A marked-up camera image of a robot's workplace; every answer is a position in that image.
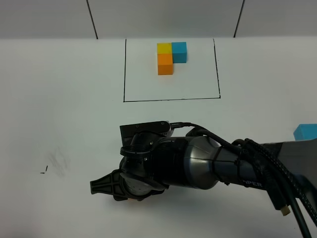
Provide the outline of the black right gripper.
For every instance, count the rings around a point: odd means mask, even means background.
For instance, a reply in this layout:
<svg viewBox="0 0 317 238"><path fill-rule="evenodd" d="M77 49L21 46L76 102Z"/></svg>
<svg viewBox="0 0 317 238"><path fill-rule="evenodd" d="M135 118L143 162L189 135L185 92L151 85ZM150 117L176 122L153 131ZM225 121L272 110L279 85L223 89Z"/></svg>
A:
<svg viewBox="0 0 317 238"><path fill-rule="evenodd" d="M129 145L120 149L120 170L91 181L91 194L121 196L120 173L129 197L138 201L162 194L172 186L187 187L184 156L187 137L168 137L152 132L137 132Z"/></svg>

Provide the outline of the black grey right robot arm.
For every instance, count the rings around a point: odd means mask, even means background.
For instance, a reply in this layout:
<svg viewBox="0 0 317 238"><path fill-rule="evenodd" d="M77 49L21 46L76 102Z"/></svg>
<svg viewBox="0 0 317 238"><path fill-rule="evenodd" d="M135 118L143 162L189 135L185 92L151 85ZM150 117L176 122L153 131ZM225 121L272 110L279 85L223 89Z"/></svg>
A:
<svg viewBox="0 0 317 238"><path fill-rule="evenodd" d="M91 182L91 192L117 201L143 200L171 185L210 189L217 182L268 192L276 209L299 198L317 209L317 141L257 144L250 139L229 143L192 124L184 137L175 128L186 123L157 121L120 128L119 168Z"/></svg>

